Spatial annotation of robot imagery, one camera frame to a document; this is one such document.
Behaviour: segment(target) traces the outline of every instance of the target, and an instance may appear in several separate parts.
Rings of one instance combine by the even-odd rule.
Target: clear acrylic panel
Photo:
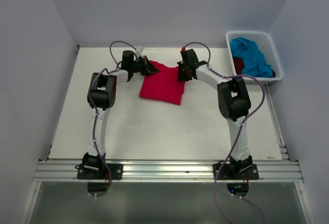
[[[211,183],[115,182],[97,200],[86,188],[81,182],[42,183],[31,223],[227,223]],[[246,197],[261,206],[267,223],[305,223],[294,183],[252,183]],[[218,199],[234,223],[262,223],[259,211],[232,198],[225,183],[218,184]]]

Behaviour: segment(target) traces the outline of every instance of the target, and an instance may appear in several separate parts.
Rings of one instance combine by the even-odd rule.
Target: dark red cloth
[[[243,68],[245,68],[245,64],[243,63],[243,60],[241,58],[234,57],[233,63],[234,63],[236,74],[241,75]]]
[[[178,82],[178,67],[166,67],[150,61],[160,72],[145,76],[139,96],[145,99],[169,102],[180,105],[185,82]]]

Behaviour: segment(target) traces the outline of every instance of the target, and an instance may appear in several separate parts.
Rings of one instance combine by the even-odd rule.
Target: cable
[[[98,79],[103,74],[103,72],[105,72],[105,71],[107,72],[108,75],[110,75],[111,73],[116,72],[118,70],[113,70],[113,71],[110,71],[109,72],[107,68],[104,68],[103,70],[101,70],[99,72],[99,74],[97,74],[97,76],[95,77],[95,79],[90,84],[90,87],[89,87],[89,90],[88,90],[88,99],[89,99],[90,103],[92,104],[92,106],[95,108],[95,112],[96,112],[95,118],[94,118],[94,125],[93,125],[93,143],[94,143],[94,146],[95,146],[95,149],[96,149],[96,152],[97,152],[98,157],[101,159],[102,164],[105,166],[105,168],[106,168],[106,170],[108,172],[108,186],[106,188],[106,191],[105,192],[102,192],[100,194],[95,193],[95,197],[101,197],[101,196],[105,195],[109,191],[109,189],[111,187],[111,184],[112,184],[112,172],[111,172],[111,169],[109,169],[108,165],[106,164],[106,161],[104,160],[104,158],[102,157],[101,153],[99,152],[98,147],[97,147],[97,143],[96,143],[97,140],[96,140],[96,137],[95,137],[95,129],[96,129],[97,117],[98,117],[99,113],[98,113],[97,106],[96,106],[96,104],[94,103],[94,101],[92,99],[92,87],[98,81]]]
[[[110,46],[109,46],[109,53],[110,53],[110,55],[112,56],[112,59],[114,60],[114,62],[115,62],[115,64],[116,64],[116,67],[118,68],[118,67],[119,67],[119,63],[118,63],[117,60],[114,58],[114,55],[113,55],[113,53],[112,53],[112,46],[113,46],[113,44],[115,44],[115,43],[124,43],[124,44],[126,44],[126,45],[132,47],[132,48],[135,49],[135,50],[136,50],[136,48],[135,48],[133,45],[131,45],[131,44],[127,43],[127,42],[124,42],[124,41],[114,41],[114,42],[112,42],[112,43],[110,44]]]
[[[204,46],[204,47],[208,50],[209,57],[208,57],[208,60],[207,60],[207,67],[208,67],[208,69],[209,69],[212,73],[214,73],[215,75],[217,75],[217,76],[219,76],[219,77],[221,77],[221,78],[223,78],[223,79],[233,79],[233,78],[238,78],[238,77],[250,78],[250,79],[253,79],[253,80],[254,80],[254,81],[260,86],[260,88],[262,89],[262,94],[263,94],[263,96],[262,96],[262,100],[261,100],[260,104],[255,108],[254,111],[252,111],[250,114],[248,114],[248,115],[244,118],[244,120],[241,122],[240,127],[239,127],[239,130],[238,130],[237,135],[236,135],[236,138],[235,138],[235,141],[234,141],[234,143],[233,143],[233,145],[232,145],[232,148],[231,148],[230,152],[228,153],[227,157],[225,158],[224,162],[221,164],[220,168],[218,169],[218,172],[217,172],[217,174],[216,174],[215,181],[214,181],[213,195],[214,195],[214,199],[215,199],[216,206],[217,206],[218,210],[220,211],[220,213],[223,215],[223,217],[224,217],[229,223],[234,224],[234,223],[232,222],[232,220],[230,220],[230,218],[229,218],[229,217],[228,217],[228,216],[222,211],[221,206],[220,206],[220,204],[219,204],[219,202],[218,202],[217,194],[216,194],[216,193],[217,193],[217,180],[218,180],[218,176],[219,176],[219,174],[220,174],[220,171],[222,170],[224,164],[226,164],[226,162],[228,161],[228,159],[230,158],[230,155],[232,154],[232,152],[233,152],[233,150],[234,150],[234,147],[235,147],[235,145],[236,145],[236,143],[237,143],[237,141],[238,141],[238,139],[239,139],[239,136],[240,136],[240,134],[241,134],[241,131],[242,131],[243,125],[246,123],[247,119],[249,119],[254,113],[256,113],[256,112],[261,108],[261,106],[263,105],[263,103],[264,103],[264,101],[265,101],[265,87],[264,87],[264,85],[263,85],[258,79],[256,79],[256,78],[253,77],[253,76],[249,76],[249,75],[245,75],[245,74],[234,75],[234,76],[224,76],[224,75],[221,75],[220,73],[218,73],[218,72],[216,72],[215,70],[211,69],[210,66],[209,66],[209,64],[210,64],[210,59],[211,59],[211,52],[210,52],[209,47],[208,47],[206,44],[204,44],[204,43],[200,43],[200,42],[191,42],[191,43],[186,44],[184,47],[186,48],[187,46],[189,46],[189,45],[191,45],[191,44],[199,44],[199,45],[202,45],[202,46]],[[243,199],[244,199],[246,202],[248,202],[248,203],[254,205],[254,206],[255,206],[255,207],[261,212],[261,215],[262,215],[262,217],[263,217],[263,221],[262,221],[262,223],[266,223],[266,222],[267,222],[267,221],[266,221],[266,217],[265,217],[265,214],[264,214],[263,210],[261,209],[261,207],[258,206],[256,203],[254,203],[253,201],[251,201],[251,200],[249,200],[249,199],[246,199],[246,198],[243,198]]]

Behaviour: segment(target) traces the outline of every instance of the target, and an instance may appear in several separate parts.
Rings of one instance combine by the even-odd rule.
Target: white wall
[[[20,221],[75,58],[52,0],[0,0],[0,223]]]
[[[271,28],[285,77],[271,87],[318,223],[329,222],[329,0],[288,0]]]
[[[79,44],[126,40],[181,46],[193,40],[225,46],[232,29],[268,31],[286,0],[54,0]]]

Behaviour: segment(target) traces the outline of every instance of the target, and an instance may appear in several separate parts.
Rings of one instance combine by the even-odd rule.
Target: folded red cloth
[[[180,105],[185,82],[177,81],[178,67],[167,67],[156,61],[150,62],[160,72],[144,77],[139,96]]]

